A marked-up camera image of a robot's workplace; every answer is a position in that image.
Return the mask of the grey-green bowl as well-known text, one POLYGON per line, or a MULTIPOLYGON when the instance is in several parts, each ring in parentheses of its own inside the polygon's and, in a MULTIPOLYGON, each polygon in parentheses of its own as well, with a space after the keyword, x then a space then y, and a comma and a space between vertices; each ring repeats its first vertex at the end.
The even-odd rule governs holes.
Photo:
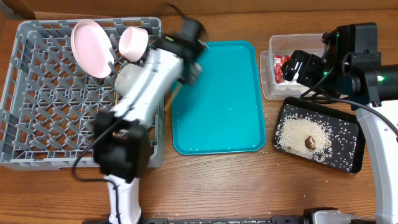
POLYGON ((121 95, 124 96, 131 89, 133 84, 139 78, 144 68, 133 63, 124 66, 118 73, 114 88, 121 95))

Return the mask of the food leftover brown chunk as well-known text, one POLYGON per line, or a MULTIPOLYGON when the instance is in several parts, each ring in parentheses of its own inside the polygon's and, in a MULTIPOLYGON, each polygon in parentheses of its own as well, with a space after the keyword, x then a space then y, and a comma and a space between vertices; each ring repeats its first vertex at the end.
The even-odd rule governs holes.
POLYGON ((306 138, 304 140, 305 143, 305 147, 309 150, 314 151, 316 149, 316 142, 314 140, 314 138, 312 138, 311 136, 309 136, 308 138, 306 138))

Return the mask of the white shallow bowl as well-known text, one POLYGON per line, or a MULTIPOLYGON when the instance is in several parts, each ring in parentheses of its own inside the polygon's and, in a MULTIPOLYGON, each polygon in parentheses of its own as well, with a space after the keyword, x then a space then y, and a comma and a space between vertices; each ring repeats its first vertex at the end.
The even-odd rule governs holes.
POLYGON ((146 52, 149 41, 148 32, 139 27, 128 27, 119 40, 119 52, 130 62, 138 61, 146 52))

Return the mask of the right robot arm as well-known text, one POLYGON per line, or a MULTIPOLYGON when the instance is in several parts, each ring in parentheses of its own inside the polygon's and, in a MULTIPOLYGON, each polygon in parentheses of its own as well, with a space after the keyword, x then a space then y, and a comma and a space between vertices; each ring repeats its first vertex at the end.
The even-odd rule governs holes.
POLYGON ((374 22, 339 26, 322 36, 322 57, 295 50, 285 80, 314 94, 314 103, 347 103, 368 145, 376 190, 375 223, 397 223, 397 65, 383 65, 374 22))

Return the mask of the red snack wrapper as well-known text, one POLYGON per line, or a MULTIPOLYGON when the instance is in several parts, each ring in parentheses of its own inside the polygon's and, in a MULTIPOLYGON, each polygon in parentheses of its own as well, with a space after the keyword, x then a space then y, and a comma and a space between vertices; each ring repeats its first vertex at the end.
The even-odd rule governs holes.
POLYGON ((274 76, 277 84, 282 82, 282 66, 290 58, 290 55, 274 55, 274 76))

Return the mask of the large white plate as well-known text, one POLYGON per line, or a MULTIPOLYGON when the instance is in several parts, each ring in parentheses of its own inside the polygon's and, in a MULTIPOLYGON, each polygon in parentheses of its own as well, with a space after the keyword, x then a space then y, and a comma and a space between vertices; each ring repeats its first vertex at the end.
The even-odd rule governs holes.
POLYGON ((112 45, 104 29, 91 19, 79 21, 72 30, 71 48, 76 63, 87 74, 105 78, 114 63, 112 45))

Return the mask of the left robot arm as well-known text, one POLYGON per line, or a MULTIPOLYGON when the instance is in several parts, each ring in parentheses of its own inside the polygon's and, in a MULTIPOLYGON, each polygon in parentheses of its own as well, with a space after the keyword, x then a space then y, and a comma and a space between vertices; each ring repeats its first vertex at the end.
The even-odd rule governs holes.
POLYGON ((139 179, 150 158, 148 129, 164 93, 178 80, 192 84, 201 67, 196 60, 204 51, 205 28, 186 18, 176 34, 163 35, 151 50, 138 80, 109 112, 95 118, 94 161, 108 183, 110 223, 139 223, 139 179))

